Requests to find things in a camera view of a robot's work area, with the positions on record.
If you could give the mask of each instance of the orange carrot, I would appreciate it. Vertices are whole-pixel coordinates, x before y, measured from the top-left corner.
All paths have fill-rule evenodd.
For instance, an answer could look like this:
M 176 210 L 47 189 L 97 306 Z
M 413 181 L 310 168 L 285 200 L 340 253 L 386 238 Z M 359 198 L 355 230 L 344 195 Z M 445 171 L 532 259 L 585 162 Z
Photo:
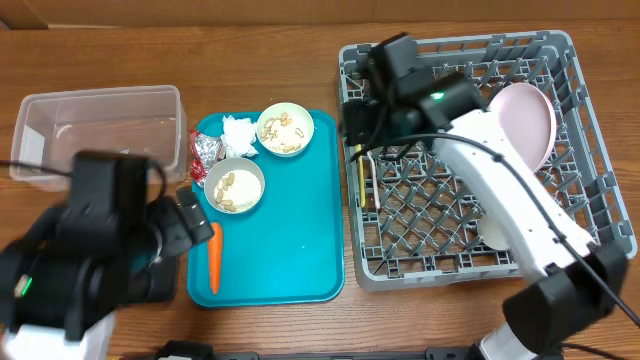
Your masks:
M 222 227 L 218 223 L 213 223 L 213 237 L 209 240 L 207 248 L 209 250 L 209 281 L 213 294 L 220 289 L 220 266 L 222 264 Z

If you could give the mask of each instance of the dish rack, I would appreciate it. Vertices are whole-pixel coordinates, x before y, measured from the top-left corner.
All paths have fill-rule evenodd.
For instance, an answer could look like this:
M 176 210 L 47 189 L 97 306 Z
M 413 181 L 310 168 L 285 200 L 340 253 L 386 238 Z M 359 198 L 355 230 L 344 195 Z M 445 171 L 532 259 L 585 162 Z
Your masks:
M 635 256 L 636 238 L 568 34 L 538 31 L 417 44 L 419 61 L 433 66 L 436 78 L 462 72 L 489 101 L 512 83 L 537 86 L 551 100 L 557 120 L 554 149 L 538 179 L 596 242 L 615 241 L 629 258 Z M 367 95 L 356 62 L 375 45 L 340 51 L 341 104 Z M 421 145 L 393 161 L 397 151 L 374 151 L 374 163 L 363 157 L 366 205 L 361 206 L 358 162 L 349 162 L 355 147 L 344 148 L 358 284 L 375 291 L 519 276 L 510 252 L 493 250 L 478 236 L 483 209 L 462 180 Z

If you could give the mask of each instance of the foil wrapper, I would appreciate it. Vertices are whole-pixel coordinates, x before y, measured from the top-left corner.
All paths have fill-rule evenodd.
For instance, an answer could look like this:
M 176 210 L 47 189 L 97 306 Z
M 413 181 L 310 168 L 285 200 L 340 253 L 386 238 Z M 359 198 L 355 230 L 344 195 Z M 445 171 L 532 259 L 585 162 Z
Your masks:
M 189 135 L 193 161 L 191 162 L 191 178 L 204 187 L 204 179 L 209 170 L 218 161 L 224 159 L 225 148 L 219 137 L 208 136 L 199 131 L 192 131 Z

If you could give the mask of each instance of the crumpled white paper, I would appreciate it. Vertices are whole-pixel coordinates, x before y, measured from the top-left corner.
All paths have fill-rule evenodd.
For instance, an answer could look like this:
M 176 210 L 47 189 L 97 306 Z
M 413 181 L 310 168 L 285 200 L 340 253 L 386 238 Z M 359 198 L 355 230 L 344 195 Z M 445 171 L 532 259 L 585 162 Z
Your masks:
M 220 136 L 227 152 L 227 158 L 251 157 L 258 155 L 251 144 L 256 142 L 258 123 L 251 123 L 251 119 L 235 119 L 233 116 L 222 118 L 224 134 Z

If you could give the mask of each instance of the translucent container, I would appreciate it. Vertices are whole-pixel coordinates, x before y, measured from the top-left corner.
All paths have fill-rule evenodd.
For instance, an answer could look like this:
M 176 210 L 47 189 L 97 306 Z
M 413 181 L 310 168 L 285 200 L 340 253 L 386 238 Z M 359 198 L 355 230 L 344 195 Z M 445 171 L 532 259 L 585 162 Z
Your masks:
M 158 160 L 170 182 L 187 171 L 187 117 L 175 86 L 66 91 L 22 101 L 11 160 L 71 170 L 80 150 L 138 154 Z M 11 177 L 46 191 L 68 186 L 61 176 L 12 167 Z

